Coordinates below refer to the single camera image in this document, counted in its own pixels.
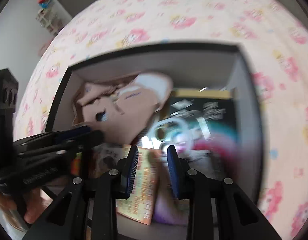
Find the black device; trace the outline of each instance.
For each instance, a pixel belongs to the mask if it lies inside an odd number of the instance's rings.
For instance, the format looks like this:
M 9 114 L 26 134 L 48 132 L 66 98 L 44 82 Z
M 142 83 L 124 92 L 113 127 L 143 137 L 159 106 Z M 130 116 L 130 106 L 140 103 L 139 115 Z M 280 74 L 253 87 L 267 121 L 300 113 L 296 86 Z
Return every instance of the black device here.
M 69 173 L 69 163 L 83 152 L 80 176 L 73 176 L 30 227 L 24 240 L 83 240 L 86 235 L 88 203 L 94 199 L 92 240 L 116 240 L 116 199 L 127 199 L 133 190 L 138 148 L 131 146 L 128 157 L 97 179 L 87 178 L 87 163 L 93 146 L 102 142 L 102 133 L 81 127 L 48 132 L 12 143 L 12 115 L 17 82 L 8 70 L 0 71 L 0 191 L 12 195 L 18 211 L 26 211 L 22 193 Z M 220 240 L 281 239 L 254 203 L 230 179 L 206 178 L 190 169 L 177 156 L 174 146 L 167 152 L 171 185 L 175 197 L 190 199 L 187 240 L 213 239 L 210 198 L 215 198 Z

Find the pink patterned tablecloth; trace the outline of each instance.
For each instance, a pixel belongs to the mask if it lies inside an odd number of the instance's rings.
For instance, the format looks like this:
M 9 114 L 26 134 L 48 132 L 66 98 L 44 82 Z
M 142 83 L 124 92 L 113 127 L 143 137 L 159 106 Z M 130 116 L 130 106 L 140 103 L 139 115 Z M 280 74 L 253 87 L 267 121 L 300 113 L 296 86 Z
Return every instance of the pink patterned tablecloth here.
M 68 66 L 147 43 L 240 44 L 262 99 L 265 174 L 259 208 L 283 240 L 308 217 L 308 31 L 275 0 L 98 0 L 37 64 L 14 139 L 40 133 Z

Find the tablecloth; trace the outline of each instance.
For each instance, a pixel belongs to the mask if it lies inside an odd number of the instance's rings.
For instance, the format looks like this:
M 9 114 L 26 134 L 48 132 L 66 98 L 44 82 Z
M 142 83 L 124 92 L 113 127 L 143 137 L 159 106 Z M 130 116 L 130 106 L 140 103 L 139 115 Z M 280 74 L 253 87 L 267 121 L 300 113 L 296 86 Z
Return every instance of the tablecloth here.
M 259 208 L 283 240 L 308 217 L 308 31 L 276 0 L 98 0 L 37 64 L 14 139 L 40 133 L 67 67 L 148 43 L 239 44 L 261 98 L 265 169 Z

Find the open box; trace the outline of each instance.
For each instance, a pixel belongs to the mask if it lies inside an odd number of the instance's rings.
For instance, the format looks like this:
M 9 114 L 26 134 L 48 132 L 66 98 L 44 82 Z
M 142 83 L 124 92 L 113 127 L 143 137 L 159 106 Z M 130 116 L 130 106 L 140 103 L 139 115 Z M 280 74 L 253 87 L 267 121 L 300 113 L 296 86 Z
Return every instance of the open box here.
M 85 82 L 104 82 L 131 73 L 170 76 L 176 88 L 234 90 L 239 150 L 236 183 L 257 203 L 263 157 L 259 104 L 251 74 L 238 46 L 212 43 L 154 44 L 100 55 L 69 67 L 59 85 L 46 131 L 72 128 L 72 100 Z M 134 239 L 185 239 L 186 227 L 147 226 L 118 216 L 118 232 Z

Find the metal screw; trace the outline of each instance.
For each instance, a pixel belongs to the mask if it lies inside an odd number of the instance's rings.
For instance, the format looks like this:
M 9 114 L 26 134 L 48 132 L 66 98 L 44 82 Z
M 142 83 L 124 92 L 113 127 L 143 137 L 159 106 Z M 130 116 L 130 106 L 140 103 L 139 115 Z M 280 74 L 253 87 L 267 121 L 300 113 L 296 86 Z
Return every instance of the metal screw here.
M 233 184 L 233 180 L 231 178 L 224 178 L 224 182 L 228 185 Z
M 114 176 L 114 175 L 117 175 L 118 174 L 118 170 L 117 169 L 112 169 L 110 170 L 110 175 Z
M 82 179 L 80 177 L 76 177 L 73 179 L 74 184 L 80 184 L 82 182 Z
M 56 154 L 64 154 L 64 153 L 66 153 L 66 150 L 60 150 L 56 152 Z
M 197 171 L 196 171 L 196 170 L 194 170 L 194 169 L 189 169 L 189 170 L 187 171 L 187 173 L 188 173 L 189 175 L 194 176 L 194 175 L 196 175 L 196 174 L 197 174 Z

